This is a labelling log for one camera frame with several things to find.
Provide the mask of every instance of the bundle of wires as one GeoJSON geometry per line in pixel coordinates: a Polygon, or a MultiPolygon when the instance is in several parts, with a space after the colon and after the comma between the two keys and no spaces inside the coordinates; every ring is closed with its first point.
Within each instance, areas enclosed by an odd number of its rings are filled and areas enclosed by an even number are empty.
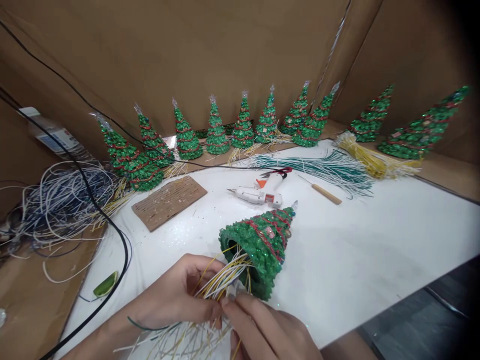
{"type": "MultiPolygon", "coordinates": [[[[23,188],[22,217],[10,235],[30,237],[34,249],[59,241],[95,240],[80,235],[87,227],[99,226],[105,219],[92,203],[80,170],[68,168],[71,163],[62,161],[52,165],[38,185],[23,188]]],[[[96,161],[79,163],[98,205],[112,215],[125,203],[127,182],[96,161]]]]}
{"type": "Polygon", "coordinates": [[[272,157],[256,155],[252,167],[290,167],[313,175],[345,190],[352,197],[371,197],[372,178],[365,166],[350,156],[334,150],[326,157],[272,157]]]}
{"type": "MultiPolygon", "coordinates": [[[[234,288],[232,285],[240,286],[241,283],[237,280],[243,272],[246,272],[246,290],[249,293],[251,292],[250,267],[253,267],[253,264],[248,255],[238,245],[226,249],[224,253],[231,250],[235,250],[232,260],[197,291],[196,297],[219,301],[222,297],[229,295],[234,288]]],[[[153,330],[143,328],[131,319],[129,320],[142,330],[150,332],[150,334],[140,341],[140,337],[144,337],[141,335],[134,345],[116,349],[114,352],[130,350],[130,354],[132,354],[140,345],[155,341],[148,359],[152,355],[154,355],[153,359],[164,359],[164,357],[171,357],[172,359],[177,357],[179,359],[209,359],[232,328],[228,321],[224,322],[221,330],[211,329],[208,323],[177,322],[162,329],[153,330]]]]}
{"type": "Polygon", "coordinates": [[[348,153],[365,165],[366,171],[376,179],[397,179],[403,176],[413,176],[420,171],[419,160],[399,161],[379,152],[367,149],[357,143],[355,135],[345,131],[339,135],[334,145],[348,153]]]}

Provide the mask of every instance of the cork board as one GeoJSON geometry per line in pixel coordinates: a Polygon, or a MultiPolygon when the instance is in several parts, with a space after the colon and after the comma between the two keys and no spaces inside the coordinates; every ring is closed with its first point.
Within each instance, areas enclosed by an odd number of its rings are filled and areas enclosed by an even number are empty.
{"type": "Polygon", "coordinates": [[[207,190],[198,182],[185,176],[180,181],[168,183],[131,208],[152,232],[206,194],[207,190]]]}

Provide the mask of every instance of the white wire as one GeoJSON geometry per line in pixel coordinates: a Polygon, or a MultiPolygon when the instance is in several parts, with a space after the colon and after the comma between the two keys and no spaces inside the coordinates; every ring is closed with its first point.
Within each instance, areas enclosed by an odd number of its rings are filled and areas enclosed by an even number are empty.
{"type": "Polygon", "coordinates": [[[75,275],[72,275],[70,276],[68,279],[65,279],[65,280],[60,280],[60,281],[57,281],[57,280],[53,280],[49,273],[47,272],[47,260],[53,255],[55,254],[58,250],[60,250],[62,248],[62,246],[60,246],[59,248],[57,248],[54,252],[51,252],[50,254],[48,254],[47,258],[43,261],[43,263],[41,264],[42,268],[43,268],[43,273],[45,274],[45,277],[51,282],[51,283],[54,283],[54,284],[61,284],[61,283],[66,283],[67,281],[73,279],[74,277],[76,277],[78,274],[80,274],[83,270],[85,270],[86,268],[88,268],[98,257],[99,257],[99,253],[101,252],[100,250],[101,249],[98,249],[98,251],[96,252],[95,256],[93,257],[93,259],[87,264],[85,265],[85,267],[83,269],[81,269],[80,271],[78,271],[75,275]]]}

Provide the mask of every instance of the black cable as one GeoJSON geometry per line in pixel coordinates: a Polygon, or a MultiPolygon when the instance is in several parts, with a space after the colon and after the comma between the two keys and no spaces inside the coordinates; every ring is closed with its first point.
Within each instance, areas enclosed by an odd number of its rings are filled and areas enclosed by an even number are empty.
{"type": "Polygon", "coordinates": [[[177,160],[175,158],[172,158],[172,157],[169,157],[169,156],[166,156],[163,152],[161,152],[160,150],[156,149],[156,148],[153,148],[153,147],[150,147],[148,146],[147,144],[143,143],[141,140],[137,139],[135,136],[133,136],[131,133],[129,133],[127,130],[124,129],[123,126],[121,126],[118,122],[116,122],[113,118],[111,118],[110,116],[108,116],[107,114],[103,113],[102,111],[100,111],[99,109],[97,109],[95,106],[93,106],[91,103],[88,102],[88,100],[77,90],[77,88],[75,88],[75,86],[72,85],[72,83],[70,81],[68,81],[66,78],[64,78],[61,74],[59,74],[56,70],[54,70],[53,68],[51,68],[49,65],[47,65],[46,63],[44,63],[42,60],[40,60],[38,57],[36,57],[34,54],[32,54],[28,49],[27,47],[19,40],[18,37],[15,36],[15,34],[4,24],[4,22],[0,19],[0,25],[2,28],[5,29],[5,31],[13,38],[13,40],[16,41],[16,43],[28,54],[30,55],[32,58],[34,58],[35,60],[37,60],[40,64],[42,64],[43,66],[45,66],[47,69],[49,69],[51,72],[53,72],[55,75],[57,75],[60,79],[62,79],[69,87],[70,89],[73,90],[73,92],[75,92],[75,94],[77,94],[80,99],[82,99],[82,101],[87,104],[90,109],[96,111],[97,113],[103,115],[104,117],[106,117],[107,119],[109,119],[110,121],[112,121],[115,125],[117,125],[125,134],[127,134],[130,138],[132,138],[133,140],[139,142],[140,144],[142,144],[143,146],[145,146],[146,149],[149,149],[149,150],[155,150],[156,152],[158,152],[159,155],[167,158],[167,159],[170,159],[174,162],[177,162],[177,163],[184,163],[184,164],[192,164],[192,165],[197,165],[199,167],[202,167],[202,168],[224,168],[224,169],[240,169],[240,170],[250,170],[250,169],[267,169],[267,170],[278,170],[278,169],[275,169],[275,168],[271,168],[271,167],[237,167],[237,166],[228,166],[228,165],[204,165],[204,164],[199,164],[199,163],[196,163],[196,162],[192,162],[192,161],[182,161],[182,160],[177,160]]]}
{"type": "MultiPolygon", "coordinates": [[[[0,98],[11,108],[17,110],[15,108],[15,105],[11,104],[3,95],[0,94],[0,98]]],[[[47,352],[44,356],[40,358],[40,360],[48,360],[50,359],[58,350],[60,350],[66,343],[68,343],[80,330],[82,330],[85,325],[87,325],[95,315],[98,314],[98,312],[105,306],[105,304],[109,301],[109,299],[112,297],[114,294],[115,290],[118,288],[120,282],[122,281],[122,278],[125,275],[125,272],[127,271],[127,266],[128,266],[128,258],[129,258],[129,252],[127,249],[127,242],[125,241],[124,235],[122,231],[115,225],[115,223],[112,221],[112,219],[104,213],[102,208],[99,206],[97,203],[95,196],[92,192],[92,189],[90,188],[89,182],[87,180],[87,177],[85,176],[84,171],[82,170],[82,167],[80,164],[77,162],[75,157],[55,138],[53,137],[47,130],[45,130],[40,124],[38,124],[35,120],[33,120],[31,117],[22,114],[28,121],[30,121],[33,125],[35,125],[37,128],[39,128],[41,131],[43,131],[45,134],[48,135],[49,138],[51,138],[55,143],[58,144],[58,146],[61,147],[61,149],[68,155],[68,157],[72,160],[72,162],[75,164],[75,166],[78,168],[81,177],[83,179],[83,182],[85,183],[85,187],[88,193],[88,197],[90,198],[91,202],[95,206],[95,208],[98,210],[98,212],[105,218],[105,220],[116,230],[118,235],[120,236],[121,242],[123,243],[123,250],[125,252],[125,261],[123,263],[123,268],[121,270],[120,276],[118,277],[118,281],[116,284],[113,286],[111,289],[110,293],[108,296],[105,298],[105,301],[103,301],[75,330],[73,330],[68,336],[66,336],[62,341],[60,341],[57,345],[55,345],[49,352],[47,352]]]]}
{"type": "Polygon", "coordinates": [[[15,100],[15,99],[12,97],[12,95],[10,95],[10,94],[8,93],[8,91],[6,91],[6,90],[5,90],[4,88],[2,88],[2,87],[0,87],[0,88],[1,88],[1,91],[5,94],[5,96],[6,96],[12,103],[15,104],[15,106],[17,107],[17,109],[23,108],[23,106],[20,105],[20,103],[19,103],[17,100],[15,100]]]}

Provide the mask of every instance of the white table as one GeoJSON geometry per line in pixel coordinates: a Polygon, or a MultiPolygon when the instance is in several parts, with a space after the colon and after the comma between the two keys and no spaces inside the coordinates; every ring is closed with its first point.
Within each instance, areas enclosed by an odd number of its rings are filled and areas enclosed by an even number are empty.
{"type": "MultiPolygon", "coordinates": [[[[330,140],[275,156],[323,157],[327,150],[332,151],[330,140]]],[[[105,308],[57,358],[141,293],[184,253],[218,254],[221,228],[269,210],[267,205],[243,202],[226,190],[253,185],[259,172],[213,168],[190,175],[208,194],[152,233],[131,209],[147,193],[137,194],[113,218],[132,242],[130,268],[105,308]]],[[[298,210],[285,264],[269,303],[305,322],[319,348],[480,253],[480,207],[446,191],[409,177],[377,181],[371,189],[374,197],[348,200],[348,194],[338,187],[305,177],[343,203],[334,205],[295,174],[288,175],[279,191],[285,207],[298,200],[298,210]]],[[[121,270],[123,262],[120,238],[109,228],[81,295],[91,299],[92,290],[113,271],[121,270]]],[[[64,335],[99,304],[79,299],[64,335]]],[[[150,345],[145,347],[131,359],[145,359],[150,345]]]]}

